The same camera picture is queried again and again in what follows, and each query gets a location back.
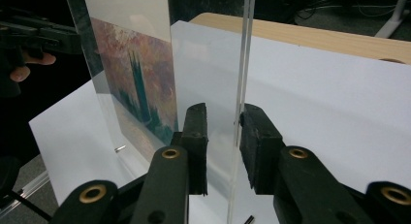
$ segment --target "brass grommet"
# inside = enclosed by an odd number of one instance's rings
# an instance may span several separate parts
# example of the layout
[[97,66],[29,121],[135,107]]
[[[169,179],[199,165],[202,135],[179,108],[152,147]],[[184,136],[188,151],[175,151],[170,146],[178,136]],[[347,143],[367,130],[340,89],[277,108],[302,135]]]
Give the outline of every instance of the brass grommet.
[[298,149],[298,148],[292,148],[290,149],[290,151],[288,151],[291,156],[295,157],[295,158],[306,158],[308,157],[307,152],[305,152],[305,150],[302,149]]
[[[90,196],[90,192],[96,192],[97,194]],[[106,193],[107,189],[105,185],[91,185],[79,194],[79,200],[84,204],[94,203],[102,199]]]
[[411,195],[394,187],[383,187],[381,188],[381,193],[386,197],[388,200],[404,205],[404,206],[411,206]]
[[179,156],[179,151],[176,149],[167,149],[167,150],[164,150],[163,153],[161,153],[161,155],[164,158],[174,159]]

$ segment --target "clamp jaw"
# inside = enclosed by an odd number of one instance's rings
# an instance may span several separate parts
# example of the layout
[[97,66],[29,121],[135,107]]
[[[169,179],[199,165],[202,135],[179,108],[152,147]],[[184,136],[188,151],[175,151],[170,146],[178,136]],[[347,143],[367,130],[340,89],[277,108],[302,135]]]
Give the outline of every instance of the clamp jaw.
[[282,224],[411,223],[411,190],[371,182],[362,194],[338,182],[307,148],[286,146],[265,112],[245,104],[240,151],[257,195],[273,195]]

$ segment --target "white surface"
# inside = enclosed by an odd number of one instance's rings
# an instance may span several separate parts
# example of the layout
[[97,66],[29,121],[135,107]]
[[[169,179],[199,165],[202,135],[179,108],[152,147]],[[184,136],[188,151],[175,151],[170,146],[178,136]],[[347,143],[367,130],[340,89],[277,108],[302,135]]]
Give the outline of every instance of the white surface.
[[[230,32],[190,23],[176,25],[172,33],[175,37],[174,66],[178,68],[179,112],[206,101],[210,140],[221,143],[221,147],[231,147],[233,132],[228,130],[233,129],[235,110],[230,107],[235,103],[222,100],[226,92],[233,94],[231,83],[237,82],[236,71],[231,71],[233,67],[229,65],[233,57],[230,49],[237,43],[234,42],[236,38]],[[340,182],[362,192],[375,180],[411,187],[408,172],[411,168],[410,93],[411,68],[408,65],[252,39],[246,102],[265,110],[286,144],[309,148]],[[90,180],[101,174],[120,176],[120,181],[129,178],[125,172],[119,175],[111,172],[123,166],[112,146],[105,145],[110,138],[107,139],[109,134],[103,128],[104,120],[97,120],[99,114],[87,105],[87,99],[90,98],[83,91],[76,92],[30,122],[51,172],[53,188],[61,181],[71,183],[73,188],[73,180],[80,184],[79,180]],[[81,115],[87,109],[94,113]],[[92,118],[92,121],[82,122],[82,118]],[[218,121],[226,125],[221,130]],[[97,130],[92,127],[94,123],[100,123],[98,127],[105,129],[102,130],[105,136],[91,134]],[[213,138],[218,131],[223,132],[221,139]],[[85,145],[97,145],[101,149],[98,155],[93,152],[90,156],[84,153]],[[215,148],[212,146],[209,153],[219,150],[222,154],[230,153],[226,148],[219,149],[218,144]],[[208,162],[208,165],[218,166],[219,161]],[[84,171],[75,170],[75,166]],[[240,167],[233,223],[243,223],[250,214],[256,216],[256,223],[275,223],[272,196],[254,195],[242,164]],[[68,189],[57,188],[55,192],[60,193],[61,198]],[[209,207],[215,201],[202,205]],[[221,213],[214,213],[216,220],[221,221]]]
[[85,0],[91,17],[169,42],[169,0]]
[[132,179],[114,153],[91,81],[31,120],[30,126],[59,205],[87,181],[106,179],[120,187]]

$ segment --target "glass panel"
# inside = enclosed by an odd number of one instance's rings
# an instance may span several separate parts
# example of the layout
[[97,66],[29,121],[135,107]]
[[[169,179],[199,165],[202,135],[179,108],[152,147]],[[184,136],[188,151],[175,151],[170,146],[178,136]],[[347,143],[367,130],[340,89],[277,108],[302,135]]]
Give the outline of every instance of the glass panel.
[[208,196],[190,206],[209,223],[231,223],[253,0],[68,1],[113,147],[127,145],[119,156],[131,173],[145,173],[133,160],[149,163],[182,131],[187,109],[205,103]]
[[[411,67],[377,60],[405,61],[410,49],[254,19],[245,103],[263,109],[286,145],[311,150],[339,182],[362,193],[381,180],[410,188]],[[233,222],[243,223],[247,213],[256,223],[279,223],[275,198],[256,195],[249,184],[239,162]]]

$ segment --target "dark background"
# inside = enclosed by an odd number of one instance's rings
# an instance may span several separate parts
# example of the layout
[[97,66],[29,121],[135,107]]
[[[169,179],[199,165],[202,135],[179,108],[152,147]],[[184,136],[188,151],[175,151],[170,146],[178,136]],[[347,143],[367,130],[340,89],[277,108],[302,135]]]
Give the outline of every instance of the dark background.
[[[188,21],[203,12],[231,16],[242,14],[242,10],[238,7],[241,7],[243,0],[170,1],[172,22]],[[390,14],[379,16],[378,14],[386,12],[382,9],[367,9],[369,12],[375,12],[377,17],[364,16],[358,12],[358,8],[355,8],[359,2],[377,6],[392,5],[396,3],[396,0],[331,0],[327,3],[324,0],[256,0],[254,17],[288,24],[320,26],[319,28],[330,28],[330,30],[345,31],[347,29],[347,32],[352,33],[358,33],[370,26],[371,19],[374,21],[381,18],[386,21],[385,19],[390,17]],[[1,4],[34,12],[58,24],[74,26],[66,0],[1,0]],[[324,9],[326,5],[336,5],[340,8]],[[307,21],[308,19],[315,19],[311,21],[314,24]],[[353,26],[346,27],[344,23],[333,23],[341,19],[348,19],[349,22],[364,20],[366,24],[353,28]],[[399,39],[406,40],[407,38],[402,35]],[[0,98],[0,154],[15,155],[23,164],[39,154],[28,122],[90,80],[83,55],[61,53],[54,53],[54,55],[57,60],[53,65],[29,65],[32,73],[27,80],[20,83],[21,95],[9,99]]]
[[[1,0],[1,4],[74,26],[66,0]],[[19,84],[20,95],[0,98],[0,154],[14,155],[23,165],[39,154],[28,122],[90,80],[83,55],[52,54],[57,58],[53,65],[28,65],[31,74]]]

